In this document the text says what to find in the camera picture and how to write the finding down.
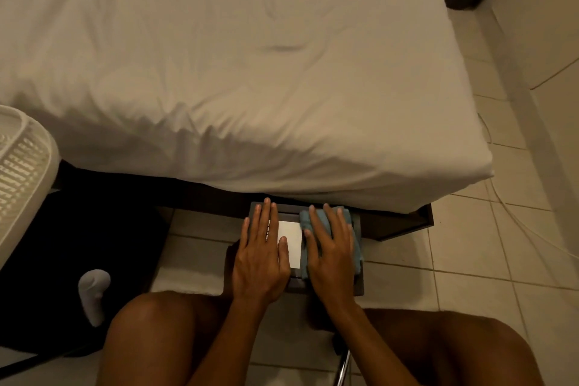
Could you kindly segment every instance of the left hand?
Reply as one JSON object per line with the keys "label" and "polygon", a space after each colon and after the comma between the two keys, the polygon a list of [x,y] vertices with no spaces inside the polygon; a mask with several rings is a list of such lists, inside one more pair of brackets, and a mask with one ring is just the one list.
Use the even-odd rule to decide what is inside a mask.
{"label": "left hand", "polygon": [[278,246],[277,206],[269,198],[264,200],[263,209],[261,205],[255,206],[248,234],[249,221],[246,218],[243,222],[233,267],[233,300],[248,302],[250,306],[265,312],[267,306],[283,293],[290,278],[287,238],[282,236]]}

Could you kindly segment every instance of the black fabric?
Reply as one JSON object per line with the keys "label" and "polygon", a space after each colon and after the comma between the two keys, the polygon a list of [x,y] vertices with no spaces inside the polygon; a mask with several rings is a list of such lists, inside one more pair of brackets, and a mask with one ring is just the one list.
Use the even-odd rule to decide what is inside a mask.
{"label": "black fabric", "polygon": [[80,277],[93,269],[110,274],[103,296],[109,322],[148,290],[167,230],[154,207],[130,198],[95,189],[48,195],[0,271],[0,346],[50,353],[94,339]]}

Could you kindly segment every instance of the white plastic fan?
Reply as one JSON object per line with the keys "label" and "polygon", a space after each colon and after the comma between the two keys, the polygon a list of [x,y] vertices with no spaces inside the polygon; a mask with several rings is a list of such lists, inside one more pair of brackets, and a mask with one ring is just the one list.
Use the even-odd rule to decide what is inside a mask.
{"label": "white plastic fan", "polygon": [[59,149],[43,126],[0,106],[0,268],[50,191],[59,161]]}

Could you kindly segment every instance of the bed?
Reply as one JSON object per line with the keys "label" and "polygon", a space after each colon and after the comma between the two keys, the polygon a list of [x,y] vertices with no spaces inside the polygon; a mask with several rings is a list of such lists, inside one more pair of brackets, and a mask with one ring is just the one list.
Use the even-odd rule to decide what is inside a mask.
{"label": "bed", "polygon": [[492,175],[443,0],[0,0],[76,167],[408,213]]}

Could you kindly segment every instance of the white cable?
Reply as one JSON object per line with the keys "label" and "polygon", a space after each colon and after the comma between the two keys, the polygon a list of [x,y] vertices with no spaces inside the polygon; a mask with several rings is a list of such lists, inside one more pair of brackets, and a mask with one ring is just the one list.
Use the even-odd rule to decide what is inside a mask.
{"label": "white cable", "polygon": [[[481,116],[480,113],[478,114],[478,117],[481,119],[483,125],[484,125],[485,128],[486,128],[487,133],[489,134],[490,143],[493,143],[493,138],[492,138],[492,136],[490,135],[489,126],[486,124],[485,120],[483,119],[483,117]],[[553,246],[555,249],[558,249],[558,250],[560,250],[561,252],[566,253],[567,255],[569,255],[569,256],[571,256],[571,257],[576,258],[576,259],[579,260],[579,256],[572,254],[572,253],[571,253],[570,251],[568,251],[567,249],[562,248],[561,246],[558,246],[557,244],[553,243],[552,241],[546,239],[544,236],[539,235],[539,234],[536,233],[533,229],[531,229],[529,226],[527,226],[523,221],[521,221],[520,218],[518,218],[515,214],[513,214],[513,213],[511,212],[511,210],[508,208],[507,204],[503,201],[503,199],[501,198],[501,196],[498,194],[497,189],[495,188],[495,183],[494,183],[493,179],[490,179],[490,184],[491,184],[491,186],[493,187],[493,191],[495,192],[495,194],[496,194],[496,196],[497,196],[497,198],[498,198],[499,203],[502,204],[502,206],[505,208],[505,210],[507,211],[507,213],[511,216],[511,218],[513,219],[513,221],[515,221],[515,222],[517,223],[517,225],[521,228],[521,230],[523,231],[523,233],[525,233],[525,235],[526,235],[526,232],[525,232],[525,230],[523,229],[523,226],[524,226],[527,230],[529,230],[531,233],[533,233],[535,236],[537,236],[539,239],[542,239],[544,242],[546,242],[546,243],[550,244],[551,246]]]}

